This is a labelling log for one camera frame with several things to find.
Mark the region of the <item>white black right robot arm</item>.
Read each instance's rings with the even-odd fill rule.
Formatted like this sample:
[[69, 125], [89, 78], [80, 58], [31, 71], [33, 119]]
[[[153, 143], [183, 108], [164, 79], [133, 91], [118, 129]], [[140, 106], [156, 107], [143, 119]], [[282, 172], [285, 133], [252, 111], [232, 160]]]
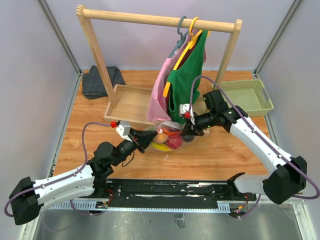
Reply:
[[203, 95], [207, 113], [196, 114], [190, 104], [179, 106], [186, 123], [183, 136], [203, 136], [204, 129], [222, 127], [241, 140], [267, 169], [267, 175], [238, 173], [228, 179], [227, 196], [240, 199], [244, 193], [266, 195], [273, 203], [282, 204], [306, 187], [307, 162], [292, 157], [272, 142], [239, 107], [229, 107], [222, 93], [213, 90]]

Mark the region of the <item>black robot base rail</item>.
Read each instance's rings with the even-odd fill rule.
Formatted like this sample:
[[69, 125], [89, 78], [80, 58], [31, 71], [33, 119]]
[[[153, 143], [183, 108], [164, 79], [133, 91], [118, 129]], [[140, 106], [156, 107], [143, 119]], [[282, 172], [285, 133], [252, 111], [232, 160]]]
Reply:
[[107, 199], [111, 207], [135, 209], [214, 209], [218, 201], [255, 201], [253, 193], [239, 193], [226, 181], [110, 178], [87, 197]]

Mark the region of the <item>clear zip top bag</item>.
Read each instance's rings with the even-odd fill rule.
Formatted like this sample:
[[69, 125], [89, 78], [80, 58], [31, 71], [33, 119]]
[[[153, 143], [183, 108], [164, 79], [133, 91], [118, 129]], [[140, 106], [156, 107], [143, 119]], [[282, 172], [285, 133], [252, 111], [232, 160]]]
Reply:
[[156, 131], [157, 135], [147, 148], [149, 152], [165, 153], [177, 151], [192, 145], [199, 136], [186, 134], [183, 135], [185, 124], [173, 121], [164, 121], [157, 125], [145, 128], [145, 131]]

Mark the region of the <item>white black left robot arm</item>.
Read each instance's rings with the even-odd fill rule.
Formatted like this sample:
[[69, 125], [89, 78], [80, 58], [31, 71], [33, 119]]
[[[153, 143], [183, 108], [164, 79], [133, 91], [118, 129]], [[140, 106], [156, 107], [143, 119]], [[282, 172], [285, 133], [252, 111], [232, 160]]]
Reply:
[[112, 167], [125, 161], [135, 150], [145, 153], [157, 134], [156, 130], [131, 128], [127, 139], [117, 146], [107, 141], [100, 143], [93, 158], [75, 169], [44, 179], [22, 178], [5, 205], [12, 213], [6, 209], [5, 214], [19, 226], [61, 202], [90, 195], [103, 197], [107, 193], [107, 178], [114, 172]]

